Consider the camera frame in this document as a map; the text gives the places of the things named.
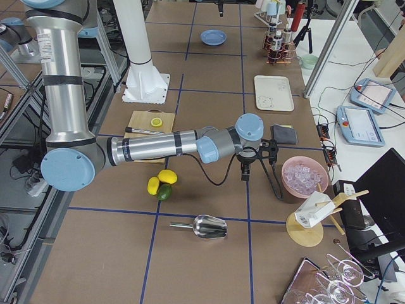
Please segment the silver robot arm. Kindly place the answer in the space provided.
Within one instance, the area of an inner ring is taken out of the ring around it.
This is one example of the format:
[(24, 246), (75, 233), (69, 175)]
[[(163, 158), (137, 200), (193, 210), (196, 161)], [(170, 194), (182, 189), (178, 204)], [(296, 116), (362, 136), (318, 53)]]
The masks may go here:
[(42, 81), (51, 133), (40, 170), (47, 183), (65, 192), (88, 186), (103, 168), (196, 152), (204, 163), (228, 155), (250, 156), (263, 142), (264, 124), (252, 113), (218, 130), (98, 139), (87, 123), (78, 35), (97, 19), (95, 1), (25, 1), (26, 17), (39, 43)]

